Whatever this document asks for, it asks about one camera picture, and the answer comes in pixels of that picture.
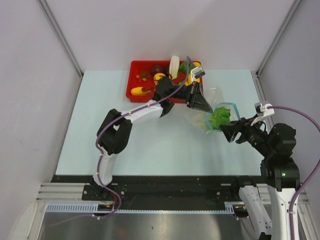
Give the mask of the green white toy cabbage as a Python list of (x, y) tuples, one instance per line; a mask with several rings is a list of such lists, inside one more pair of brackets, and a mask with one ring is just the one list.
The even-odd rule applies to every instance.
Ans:
[(231, 110), (221, 106), (216, 107), (212, 113), (199, 113), (193, 120), (193, 124), (204, 132), (220, 131), (221, 124), (231, 122)]

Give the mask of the clear zip top bag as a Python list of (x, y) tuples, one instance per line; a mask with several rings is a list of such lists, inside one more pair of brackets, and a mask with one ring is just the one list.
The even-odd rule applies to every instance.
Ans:
[(188, 107), (182, 111), (183, 117), (193, 127), (206, 134), (213, 134), (221, 131), (221, 124), (230, 124), (241, 118), (237, 105), (233, 102), (226, 102), (219, 87), (205, 89), (203, 94), (213, 110), (212, 113)]

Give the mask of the yellow toy mango slice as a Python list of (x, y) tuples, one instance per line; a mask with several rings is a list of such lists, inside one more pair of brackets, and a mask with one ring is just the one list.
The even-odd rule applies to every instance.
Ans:
[(130, 90), (131, 95), (133, 96), (146, 96), (150, 94), (152, 91), (148, 87), (134, 87)]

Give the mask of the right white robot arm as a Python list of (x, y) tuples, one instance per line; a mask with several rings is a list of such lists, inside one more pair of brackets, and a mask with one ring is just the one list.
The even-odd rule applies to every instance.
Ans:
[(267, 132), (263, 122), (241, 118), (220, 125), (228, 142), (249, 143), (263, 157), (260, 172), (266, 183), (271, 204), (268, 214), (260, 198), (257, 184), (251, 177), (243, 177), (230, 188), (231, 196), (243, 201), (257, 240), (298, 240), (298, 188), (300, 171), (292, 153), (296, 146), (296, 130), (285, 123), (277, 123)]

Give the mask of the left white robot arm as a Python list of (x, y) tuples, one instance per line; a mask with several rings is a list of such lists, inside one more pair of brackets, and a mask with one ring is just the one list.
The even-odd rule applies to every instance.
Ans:
[(98, 199), (105, 200), (110, 193), (114, 198), (121, 198), (108, 186), (113, 178), (113, 169), (118, 154), (126, 148), (134, 124), (161, 118), (171, 111), (174, 103), (170, 98), (184, 101), (190, 109), (206, 113), (213, 112), (205, 99), (203, 85), (200, 82), (194, 81), (188, 86), (178, 85), (167, 76), (157, 81), (153, 97), (147, 103), (125, 112), (111, 109), (102, 122), (95, 141), (100, 157), (96, 173), (93, 175), (96, 182), (93, 194)]

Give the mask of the yellow toy banana bunch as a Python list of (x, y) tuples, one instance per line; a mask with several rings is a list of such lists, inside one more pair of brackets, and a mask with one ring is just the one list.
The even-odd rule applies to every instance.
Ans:
[(196, 82), (198, 82), (198, 83), (201, 82), (200, 78), (195, 79), (194, 77), (192, 77), (192, 75), (191, 75), (191, 70), (192, 70), (193, 68), (195, 68), (195, 67), (201, 67), (202, 65), (201, 65), (201, 63), (198, 62), (198, 61), (193, 62), (193, 63), (194, 63), (195, 65), (190, 64), (190, 66), (189, 66), (189, 74), (188, 74), (187, 81), (185, 82), (185, 85), (186, 85), (186, 86), (191, 85), (194, 81), (196, 81)]

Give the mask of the green toy bell pepper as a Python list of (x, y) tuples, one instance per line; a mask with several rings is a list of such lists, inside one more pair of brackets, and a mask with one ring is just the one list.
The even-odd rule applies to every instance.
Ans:
[(179, 68), (178, 68), (178, 71), (179, 71), (179, 72), (182, 72), (182, 73), (184, 73), (184, 74), (186, 75), (186, 74), (189, 74), (190, 71), (191, 71), (194, 67), (195, 67), (195, 66), (194, 66), (194, 64), (193, 64), (192, 61), (191, 61), (191, 62), (189, 61), (188, 64), (187, 64), (186, 61), (184, 61), (184, 62), (182, 62), (182, 63), (180, 64), (180, 66), (179, 66)]

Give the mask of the white toy radish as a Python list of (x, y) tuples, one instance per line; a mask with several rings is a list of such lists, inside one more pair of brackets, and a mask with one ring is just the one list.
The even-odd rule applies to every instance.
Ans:
[(172, 79), (177, 78), (179, 67), (180, 67), (180, 58), (176, 55), (173, 55), (170, 58), (170, 64), (169, 64), (169, 74), (171, 75)]

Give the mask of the red toy lobster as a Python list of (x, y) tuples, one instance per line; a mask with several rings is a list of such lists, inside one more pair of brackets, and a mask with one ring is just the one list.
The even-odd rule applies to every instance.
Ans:
[[(179, 71), (177, 74), (177, 78), (172, 79), (172, 76), (170, 74), (168, 74), (168, 77), (170, 80), (172, 80), (172, 82), (174, 84), (179, 84), (180, 82), (183, 82), (185, 80), (186, 74)], [(152, 85), (148, 85), (148, 86), (144, 86), (144, 87), (149, 88), (150, 90), (154, 90), (156, 88), (157, 84), (158, 84), (158, 81), (153, 81)]]

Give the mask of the dark purple toy onion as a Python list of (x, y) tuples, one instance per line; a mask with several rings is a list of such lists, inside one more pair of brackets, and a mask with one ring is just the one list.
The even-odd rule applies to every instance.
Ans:
[(163, 73), (164, 72), (164, 67), (160, 64), (155, 64), (151, 67), (150, 73), (154, 76), (155, 74), (158, 73)]

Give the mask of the small toy cherry tomatoes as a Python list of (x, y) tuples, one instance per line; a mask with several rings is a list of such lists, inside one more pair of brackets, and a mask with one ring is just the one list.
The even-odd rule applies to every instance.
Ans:
[(148, 71), (141, 70), (135, 75), (135, 78), (138, 80), (138, 82), (146, 82), (151, 78), (151, 75)]

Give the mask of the red plastic tray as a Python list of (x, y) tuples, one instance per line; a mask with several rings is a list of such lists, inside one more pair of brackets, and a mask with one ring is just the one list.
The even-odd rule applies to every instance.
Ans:
[[(154, 65), (162, 65), (164, 68), (164, 74), (169, 72), (169, 60), (134, 60), (131, 62), (125, 95), (132, 103), (146, 103), (152, 99), (155, 89), (151, 90), (150, 94), (141, 96), (131, 95), (131, 89), (135, 87), (150, 86), (154, 83), (154, 76), (150, 73), (151, 67)], [(136, 74), (140, 71), (149, 72), (151, 78), (145, 82), (138, 82)]]

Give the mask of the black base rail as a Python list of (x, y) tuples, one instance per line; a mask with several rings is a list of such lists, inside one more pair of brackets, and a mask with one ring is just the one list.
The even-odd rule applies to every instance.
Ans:
[(245, 183), (255, 186), (265, 181), (261, 176), (113, 176), (108, 188), (112, 193), (94, 182), (89, 175), (55, 175), (52, 183), (82, 183), (81, 199), (100, 201), (126, 208), (173, 206), (183, 208), (195, 205), (196, 209), (226, 202), (239, 202), (239, 189)]

